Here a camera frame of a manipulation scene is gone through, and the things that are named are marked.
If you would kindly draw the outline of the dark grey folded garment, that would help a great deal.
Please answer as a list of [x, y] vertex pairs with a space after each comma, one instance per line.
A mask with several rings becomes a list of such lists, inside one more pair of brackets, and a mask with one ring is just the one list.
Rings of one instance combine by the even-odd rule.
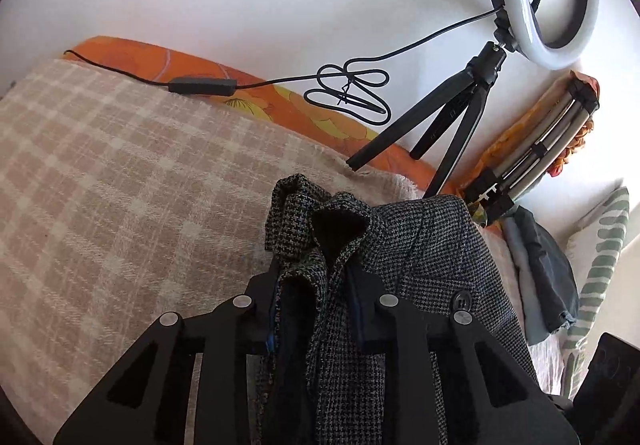
[[532, 273], [544, 329], [552, 335], [577, 321], [579, 295], [570, 261], [534, 214], [520, 206], [513, 214]]

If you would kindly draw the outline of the green striped white pillow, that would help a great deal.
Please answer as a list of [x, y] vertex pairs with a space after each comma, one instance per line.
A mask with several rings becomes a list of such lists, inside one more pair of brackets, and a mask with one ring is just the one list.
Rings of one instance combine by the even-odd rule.
[[565, 255], [578, 293], [575, 321], [560, 336], [561, 394], [569, 399], [575, 397], [585, 376], [588, 335], [622, 254], [629, 213], [629, 191], [622, 186], [584, 216], [567, 241]]

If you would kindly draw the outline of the plaid beige bed cover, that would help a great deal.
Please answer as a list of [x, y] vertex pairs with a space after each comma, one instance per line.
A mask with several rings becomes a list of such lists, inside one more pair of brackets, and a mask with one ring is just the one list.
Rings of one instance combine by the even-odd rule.
[[396, 173], [225, 105], [53, 59], [1, 99], [1, 386], [50, 443], [157, 316], [193, 316], [269, 262], [277, 181], [370, 205], [416, 199]]

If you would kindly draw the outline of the black tripod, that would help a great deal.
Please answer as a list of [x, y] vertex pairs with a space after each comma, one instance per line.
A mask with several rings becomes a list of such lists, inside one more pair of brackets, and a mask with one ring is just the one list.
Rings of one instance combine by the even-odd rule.
[[487, 42], [463, 70], [435, 87], [431, 93], [386, 127], [372, 142], [350, 157], [347, 160], [349, 168], [354, 171], [359, 170], [420, 123], [434, 116], [433, 122], [409, 152], [409, 157], [413, 160], [421, 159], [452, 124], [459, 124], [442, 162], [439, 163], [424, 192], [427, 198], [439, 194], [480, 123], [488, 94], [496, 83], [505, 60], [504, 48], [492, 41]]

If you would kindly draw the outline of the colourful scarf with flowers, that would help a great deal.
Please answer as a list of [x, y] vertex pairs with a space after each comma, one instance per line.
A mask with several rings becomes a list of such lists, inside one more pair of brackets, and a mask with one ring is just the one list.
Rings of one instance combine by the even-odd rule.
[[559, 176], [564, 168], [564, 165], [567, 164], [570, 156], [574, 154], [579, 148], [586, 145], [585, 138], [586, 136], [592, 132], [594, 127], [593, 119], [589, 119], [586, 123], [580, 128], [578, 133], [574, 136], [574, 138], [568, 143], [568, 145], [563, 149], [563, 151], [559, 154], [552, 165], [549, 166], [547, 173], [551, 177]]

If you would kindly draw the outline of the grey houndstooth pants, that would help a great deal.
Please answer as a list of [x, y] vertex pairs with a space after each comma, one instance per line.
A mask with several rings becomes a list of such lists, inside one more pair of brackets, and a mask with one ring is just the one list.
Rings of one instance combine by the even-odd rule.
[[[277, 265], [265, 442], [469, 443], [483, 425], [465, 358], [496, 351], [491, 396], [537, 386], [518, 317], [466, 204], [450, 194], [372, 206], [303, 175], [266, 222]], [[470, 318], [457, 329], [457, 315]]]

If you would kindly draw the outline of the folded metal tripod stand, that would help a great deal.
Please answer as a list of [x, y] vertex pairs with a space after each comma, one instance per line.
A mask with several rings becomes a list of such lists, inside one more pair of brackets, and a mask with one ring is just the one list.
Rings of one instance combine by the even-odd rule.
[[570, 71], [482, 153], [459, 187], [477, 224], [499, 220], [548, 174], [549, 166], [599, 109], [599, 95], [596, 79]]

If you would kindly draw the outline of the orange floral bed sheet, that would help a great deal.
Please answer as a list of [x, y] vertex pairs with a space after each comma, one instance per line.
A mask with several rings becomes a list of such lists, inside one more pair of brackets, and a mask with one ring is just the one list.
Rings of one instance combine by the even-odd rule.
[[[110, 36], [88, 38], [67, 49], [64, 57], [95, 62], [113, 71], [120, 70], [156, 83], [167, 83], [183, 75], [235, 79], [240, 84], [258, 81], [254, 75], [178, 50]], [[231, 97], [211, 97], [209, 100], [286, 127], [346, 158], [376, 136], [370, 127], [350, 116], [311, 106], [302, 96], [282, 86], [268, 85], [255, 90], [239, 90]], [[405, 176], [421, 190], [426, 188], [435, 174], [431, 165], [422, 160], [411, 159], [408, 151], [398, 145], [376, 157], [371, 166]]]

